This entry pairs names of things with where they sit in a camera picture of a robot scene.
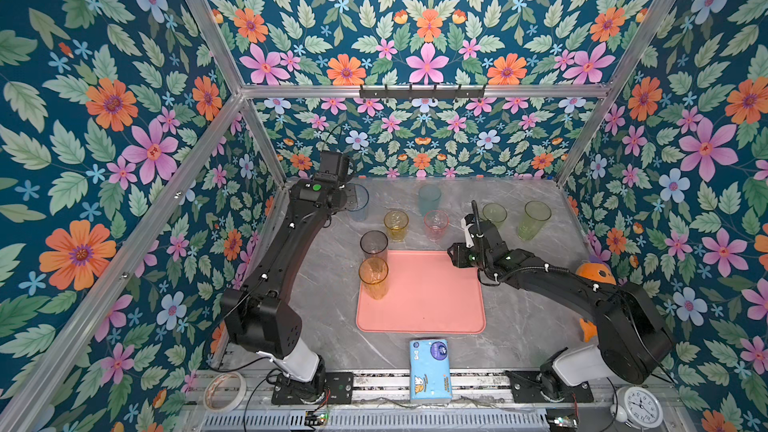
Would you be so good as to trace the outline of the blue-grey tall glass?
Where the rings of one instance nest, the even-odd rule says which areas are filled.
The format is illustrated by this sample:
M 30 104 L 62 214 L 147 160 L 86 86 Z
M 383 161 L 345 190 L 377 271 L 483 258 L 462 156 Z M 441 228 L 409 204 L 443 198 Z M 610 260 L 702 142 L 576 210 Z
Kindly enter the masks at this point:
M 370 194 L 367 188 L 361 184 L 349 184 L 346 187 L 346 210 L 350 218 L 356 222 L 363 222 L 368 217 L 368 205 Z

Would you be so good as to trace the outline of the dark grey tall glass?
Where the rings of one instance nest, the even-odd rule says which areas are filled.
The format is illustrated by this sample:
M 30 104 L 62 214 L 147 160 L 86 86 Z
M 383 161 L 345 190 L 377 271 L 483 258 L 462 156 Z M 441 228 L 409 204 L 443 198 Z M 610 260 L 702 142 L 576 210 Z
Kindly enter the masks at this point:
M 360 238 L 360 248 L 366 259 L 380 258 L 387 260 L 389 239 L 385 232 L 371 230 Z

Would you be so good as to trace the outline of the pink plastic tray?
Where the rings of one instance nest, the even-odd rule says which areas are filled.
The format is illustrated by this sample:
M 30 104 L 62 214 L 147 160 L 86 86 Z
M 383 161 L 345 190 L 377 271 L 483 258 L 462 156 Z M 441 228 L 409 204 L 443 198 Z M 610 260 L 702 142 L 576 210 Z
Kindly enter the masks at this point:
M 443 251 L 391 250 L 388 291 L 381 299 L 364 289 L 356 324 L 363 332 L 479 334 L 486 327 L 481 285 L 474 269 L 455 267 Z

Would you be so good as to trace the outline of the amber tall glass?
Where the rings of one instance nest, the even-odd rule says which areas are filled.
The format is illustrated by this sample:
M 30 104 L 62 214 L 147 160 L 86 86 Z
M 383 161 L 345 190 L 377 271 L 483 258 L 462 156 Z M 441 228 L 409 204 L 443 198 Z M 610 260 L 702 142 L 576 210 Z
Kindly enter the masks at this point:
M 365 259 L 359 269 L 358 276 L 363 292 L 374 300 L 383 299 L 389 290 L 389 268 L 387 262 L 380 257 Z

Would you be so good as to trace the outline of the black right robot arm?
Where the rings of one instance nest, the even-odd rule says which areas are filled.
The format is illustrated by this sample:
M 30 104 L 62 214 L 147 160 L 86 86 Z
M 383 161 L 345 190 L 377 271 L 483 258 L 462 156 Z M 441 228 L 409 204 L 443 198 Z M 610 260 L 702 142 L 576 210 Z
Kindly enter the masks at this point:
M 474 268 L 484 286 L 508 285 L 544 296 L 596 326 L 595 342 L 565 348 L 540 366 L 538 385 L 546 397 L 612 376 L 640 385 L 673 351 L 673 333 L 643 287 L 600 282 L 510 249 L 497 227 L 480 217 L 476 201 L 471 207 L 462 219 L 464 240 L 447 249 L 454 266 Z

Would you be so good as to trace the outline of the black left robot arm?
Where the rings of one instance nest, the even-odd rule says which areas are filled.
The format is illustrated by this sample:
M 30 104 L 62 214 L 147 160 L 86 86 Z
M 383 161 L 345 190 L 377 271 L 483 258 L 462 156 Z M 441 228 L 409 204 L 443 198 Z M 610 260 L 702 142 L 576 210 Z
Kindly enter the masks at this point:
M 317 234 L 345 209 L 351 159 L 321 153 L 319 170 L 289 190 L 282 223 L 265 254 L 238 289 L 222 295 L 230 341 L 275 363 L 289 379 L 310 383 L 320 356 L 301 338 L 302 319 L 289 305 L 296 276 Z

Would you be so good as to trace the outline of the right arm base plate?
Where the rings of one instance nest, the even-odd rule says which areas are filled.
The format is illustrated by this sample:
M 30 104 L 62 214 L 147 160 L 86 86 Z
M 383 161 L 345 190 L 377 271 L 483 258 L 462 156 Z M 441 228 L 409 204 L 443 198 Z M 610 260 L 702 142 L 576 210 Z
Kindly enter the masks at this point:
M 509 379 L 513 401 L 518 404 L 594 402 L 587 382 L 568 386 L 558 382 L 554 375 L 538 370 L 505 370 L 504 375 Z

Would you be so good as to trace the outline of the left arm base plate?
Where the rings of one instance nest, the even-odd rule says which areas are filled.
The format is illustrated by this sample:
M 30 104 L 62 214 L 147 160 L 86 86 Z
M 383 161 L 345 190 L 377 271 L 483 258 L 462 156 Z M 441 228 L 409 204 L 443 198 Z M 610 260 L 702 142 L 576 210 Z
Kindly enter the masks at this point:
M 354 389 L 352 372 L 319 372 L 310 382 L 299 382 L 280 376 L 274 386 L 272 405 L 306 405 L 352 403 Z

